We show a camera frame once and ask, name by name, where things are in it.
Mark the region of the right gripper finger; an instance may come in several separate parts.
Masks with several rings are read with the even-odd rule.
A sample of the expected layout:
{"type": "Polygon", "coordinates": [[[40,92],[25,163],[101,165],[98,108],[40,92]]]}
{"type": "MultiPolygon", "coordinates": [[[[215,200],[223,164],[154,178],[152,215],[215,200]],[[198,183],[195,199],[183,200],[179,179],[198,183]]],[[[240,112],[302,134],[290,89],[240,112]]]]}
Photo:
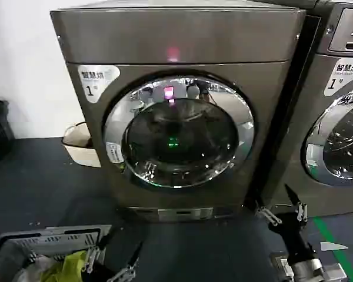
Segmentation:
{"type": "Polygon", "coordinates": [[[291,189],[291,187],[287,184],[284,184],[285,190],[287,192],[288,198],[290,199],[292,205],[295,207],[295,214],[298,227],[304,228],[308,222],[308,213],[307,207],[308,205],[302,201],[300,201],[299,196],[295,191],[291,189]]]}
{"type": "Polygon", "coordinates": [[[274,215],[265,205],[264,201],[258,194],[252,194],[249,197],[251,201],[252,210],[255,214],[266,218],[273,226],[282,224],[282,220],[274,215]]]}

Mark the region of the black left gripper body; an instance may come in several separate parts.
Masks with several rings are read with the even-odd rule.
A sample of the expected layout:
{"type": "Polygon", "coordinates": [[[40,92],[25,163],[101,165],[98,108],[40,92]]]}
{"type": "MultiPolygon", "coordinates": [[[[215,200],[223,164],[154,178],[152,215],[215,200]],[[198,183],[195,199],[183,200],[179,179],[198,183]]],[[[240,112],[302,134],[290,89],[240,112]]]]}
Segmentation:
{"type": "Polygon", "coordinates": [[[115,270],[97,261],[93,262],[90,271],[89,280],[91,282],[107,282],[117,274],[115,270]]]}

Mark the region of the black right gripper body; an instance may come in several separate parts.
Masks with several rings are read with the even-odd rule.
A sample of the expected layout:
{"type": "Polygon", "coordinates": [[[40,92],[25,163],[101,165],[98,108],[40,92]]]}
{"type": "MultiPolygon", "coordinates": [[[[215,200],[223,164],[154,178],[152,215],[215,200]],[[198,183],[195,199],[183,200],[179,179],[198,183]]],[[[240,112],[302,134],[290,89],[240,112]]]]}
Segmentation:
{"type": "Polygon", "coordinates": [[[288,253],[288,264],[294,265],[314,259],[315,254],[312,246],[301,236],[306,222],[298,221],[296,212],[278,213],[276,216],[282,223],[278,223],[276,226],[269,223],[268,228],[281,236],[288,253]]]}

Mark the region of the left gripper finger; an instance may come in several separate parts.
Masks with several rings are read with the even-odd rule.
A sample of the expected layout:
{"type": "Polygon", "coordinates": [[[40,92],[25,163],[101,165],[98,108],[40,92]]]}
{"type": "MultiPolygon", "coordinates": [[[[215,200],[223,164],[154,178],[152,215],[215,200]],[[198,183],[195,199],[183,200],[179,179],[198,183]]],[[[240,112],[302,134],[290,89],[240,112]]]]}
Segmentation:
{"type": "Polygon", "coordinates": [[[90,247],[87,250],[84,266],[93,266],[94,263],[98,261],[115,232],[116,227],[110,226],[110,230],[107,232],[107,234],[103,235],[102,238],[93,247],[90,247]]]}
{"type": "Polygon", "coordinates": [[[127,265],[120,269],[113,277],[109,279],[110,282],[130,282],[136,277],[136,265],[139,260],[139,255],[143,247],[143,241],[141,241],[136,247],[133,255],[129,259],[127,265]]]}

